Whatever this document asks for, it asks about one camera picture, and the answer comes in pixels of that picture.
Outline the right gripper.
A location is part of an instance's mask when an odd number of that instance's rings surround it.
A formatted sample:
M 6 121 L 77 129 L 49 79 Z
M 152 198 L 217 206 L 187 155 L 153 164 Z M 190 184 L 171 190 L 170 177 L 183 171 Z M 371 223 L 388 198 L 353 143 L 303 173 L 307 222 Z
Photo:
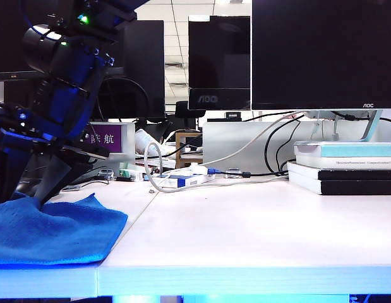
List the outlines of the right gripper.
M 42 80 L 28 107 L 0 102 L 0 203 L 13 196 L 33 152 L 108 158 L 108 149 L 81 141 L 96 96 L 65 82 Z M 39 208 L 69 182 L 71 171 L 65 155 L 52 156 L 33 196 Z

